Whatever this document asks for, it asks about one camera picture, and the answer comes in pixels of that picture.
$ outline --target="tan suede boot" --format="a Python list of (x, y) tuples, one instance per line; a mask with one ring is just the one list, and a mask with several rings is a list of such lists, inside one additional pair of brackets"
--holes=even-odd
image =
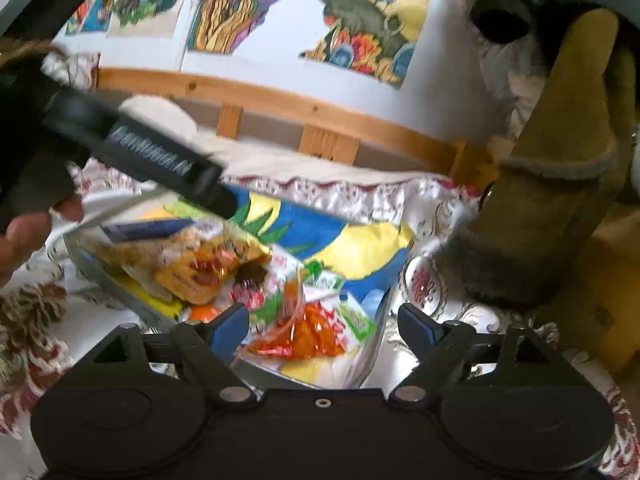
[(583, 14), (567, 31), (482, 211), (443, 251), (469, 293), (517, 309), (547, 300), (620, 192), (636, 72), (617, 35), (618, 18), (605, 9)]

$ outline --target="orange food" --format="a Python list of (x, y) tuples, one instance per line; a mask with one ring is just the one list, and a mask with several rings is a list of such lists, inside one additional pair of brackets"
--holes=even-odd
[(191, 308), (191, 315), (189, 316), (189, 319), (208, 323), (216, 319), (219, 315), (220, 311), (213, 306), (194, 306)]
[(322, 308), (319, 301), (307, 303), (305, 314), (287, 331), (271, 342), (259, 342), (249, 351), (286, 360), (311, 359), (313, 357), (336, 357), (344, 354), (338, 336), (340, 326), (331, 324), (333, 313)]

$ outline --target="hand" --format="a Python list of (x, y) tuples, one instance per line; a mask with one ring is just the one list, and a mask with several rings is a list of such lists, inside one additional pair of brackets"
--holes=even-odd
[[(78, 195), (63, 200), (53, 209), (75, 222), (84, 216)], [(51, 215), (48, 212), (28, 213), (11, 221), (4, 236), (0, 236), (0, 286), (5, 285), (14, 270), (44, 245), (50, 232)]]

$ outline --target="colorful packaging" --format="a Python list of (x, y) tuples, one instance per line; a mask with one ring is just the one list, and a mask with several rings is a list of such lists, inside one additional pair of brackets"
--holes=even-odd
[(256, 283), (255, 272), (247, 276), (243, 270), (238, 269), (236, 282), (230, 288), (230, 298), (233, 303), (243, 303), (249, 309), (252, 335), (260, 335), (275, 321), (282, 306), (287, 276), (293, 276), (301, 266), (302, 262), (274, 245), (271, 248), (271, 259), (264, 266), (266, 273), (261, 284), (259, 280)]
[(276, 308), (275, 320), (270, 328), (259, 333), (257, 338), (250, 334), (248, 340), (252, 340), (254, 344), (276, 340), (280, 335), (290, 332), (294, 323), (304, 316), (304, 309), (305, 295), (300, 281), (300, 269), (296, 269), (284, 284), (282, 301)]
[(193, 220), (190, 218), (176, 218), (129, 222), (126, 224), (110, 224), (102, 226), (101, 229), (112, 242), (132, 242), (135, 240), (167, 238), (191, 224), (193, 224)]
[(324, 269), (322, 262), (312, 260), (302, 269), (302, 283), (305, 286), (332, 290), (337, 294), (344, 285), (345, 277), (339, 272)]
[(208, 323), (216, 319), (220, 311), (211, 305), (193, 306), (189, 319)]
[(290, 330), (280, 331), (273, 340), (250, 345), (249, 351), (286, 360), (336, 357), (346, 350), (342, 337), (345, 328), (319, 301), (307, 303), (302, 318), (293, 322)]
[(153, 307), (165, 316), (172, 317), (177, 322), (181, 322), (186, 319), (185, 313), (183, 312), (184, 305), (181, 301), (175, 299), (173, 301), (158, 300), (158, 298), (154, 298), (152, 295), (148, 294), (136, 280), (126, 274), (114, 276), (113, 279), (116, 280), (120, 286), (132, 294), (135, 294), (149, 306)]
[(340, 295), (340, 305), (338, 306), (338, 313), (356, 336), (358, 341), (364, 341), (369, 336), (376, 332), (376, 324), (369, 316), (349, 306), (348, 296)]
[[(177, 245), (162, 252), (155, 279), (193, 304), (209, 303), (238, 267), (270, 254), (256, 238), (220, 219), (203, 219), (172, 238)], [(177, 251), (181, 244), (197, 249)]]
[[(129, 224), (128, 234), (144, 236), (142, 224), (156, 233), (176, 226), (174, 220), (139, 222), (137, 227)], [(81, 243), (105, 263), (140, 278), (142, 287), (156, 297), (166, 300), (162, 294), (166, 290), (196, 305), (209, 303), (239, 266), (259, 258), (268, 260), (270, 255), (256, 238), (217, 216), (193, 222), (168, 238), (118, 243), (105, 238), (104, 232), (89, 232)], [(149, 269), (158, 288), (148, 279)]]

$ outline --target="wooden bed frame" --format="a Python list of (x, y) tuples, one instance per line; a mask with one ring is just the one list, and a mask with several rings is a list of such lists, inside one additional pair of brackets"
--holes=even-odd
[(429, 171), (456, 184), (483, 187), (495, 179), (486, 149), (443, 142), (395, 123), (292, 92), (210, 76), (154, 70), (102, 68), (99, 89), (183, 98), (219, 104), (218, 134), (234, 139), (242, 112), (250, 110), (304, 124), (298, 151), (353, 164), (361, 142), (420, 160)]

